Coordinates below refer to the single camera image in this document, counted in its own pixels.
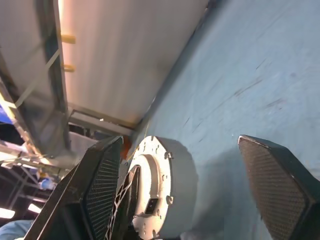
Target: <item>blue floor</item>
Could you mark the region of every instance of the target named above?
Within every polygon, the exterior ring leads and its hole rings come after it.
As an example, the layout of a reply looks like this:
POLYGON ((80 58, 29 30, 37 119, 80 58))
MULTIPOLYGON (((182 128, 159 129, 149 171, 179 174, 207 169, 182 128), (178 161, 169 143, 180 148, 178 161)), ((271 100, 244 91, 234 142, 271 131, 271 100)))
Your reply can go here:
POLYGON ((184 239, 271 239, 251 197, 241 134, 286 146, 320 176, 319 13, 318 0, 225 1, 172 69, 137 142, 146 132, 192 155, 197 200, 184 239))

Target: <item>blue fabric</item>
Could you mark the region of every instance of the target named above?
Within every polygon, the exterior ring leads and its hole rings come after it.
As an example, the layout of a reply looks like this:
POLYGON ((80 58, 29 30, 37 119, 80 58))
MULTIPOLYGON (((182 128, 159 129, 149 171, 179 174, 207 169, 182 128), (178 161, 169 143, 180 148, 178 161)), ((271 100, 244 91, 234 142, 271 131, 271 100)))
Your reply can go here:
POLYGON ((30 229, 33 220, 11 221, 0 227, 0 240, 15 240, 23 238, 30 229))
POLYGON ((6 124, 12 124, 10 118, 4 111, 4 109, 0 105, 0 122, 6 123, 6 124))

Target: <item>light fixture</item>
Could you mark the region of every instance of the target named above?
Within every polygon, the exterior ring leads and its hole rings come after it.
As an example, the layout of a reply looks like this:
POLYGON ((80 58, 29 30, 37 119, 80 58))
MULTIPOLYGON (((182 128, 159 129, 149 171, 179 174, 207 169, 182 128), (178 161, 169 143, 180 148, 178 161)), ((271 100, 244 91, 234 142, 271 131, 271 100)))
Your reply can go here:
POLYGON ((38 169, 38 168, 36 168, 36 167, 34 167, 34 166, 30 166, 30 165, 28 165, 28 164, 22 164, 22 167, 25 167, 25 168, 27 168, 27 169, 38 169))
POLYGON ((39 159, 42 164, 50 165, 50 162, 47 158, 43 157, 39 159))
POLYGON ((36 214, 39 214, 41 212, 41 208, 34 205, 33 203, 31 203, 28 207, 28 210, 31 211, 31 212, 34 212, 36 214))
POLYGON ((3 219, 12 219, 12 217, 15 215, 15 211, 9 210, 9 209, 5 209, 5 208, 1 208, 0 207, 0 218, 3 219))

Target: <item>circular flange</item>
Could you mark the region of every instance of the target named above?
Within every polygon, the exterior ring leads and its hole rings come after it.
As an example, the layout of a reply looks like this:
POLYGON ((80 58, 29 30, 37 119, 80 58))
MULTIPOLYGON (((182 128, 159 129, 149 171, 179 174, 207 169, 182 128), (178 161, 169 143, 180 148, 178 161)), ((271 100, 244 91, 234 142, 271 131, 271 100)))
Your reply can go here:
POLYGON ((140 166, 140 175, 132 223, 139 236, 173 238, 190 229, 197 174, 187 149, 177 141, 148 136, 135 151, 129 171, 134 166, 140 166))

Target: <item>black mesh panel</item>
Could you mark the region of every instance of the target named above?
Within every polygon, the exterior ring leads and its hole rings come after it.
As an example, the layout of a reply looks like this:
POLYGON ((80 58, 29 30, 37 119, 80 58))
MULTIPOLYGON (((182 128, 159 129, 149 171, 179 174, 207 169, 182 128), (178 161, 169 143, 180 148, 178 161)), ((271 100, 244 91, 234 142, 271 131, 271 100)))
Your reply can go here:
POLYGON ((304 193, 263 145, 241 139, 251 190, 270 234, 288 240, 304 212, 304 193))
POLYGON ((85 196, 86 211, 96 240, 104 240, 115 199, 122 140, 108 149, 85 196))

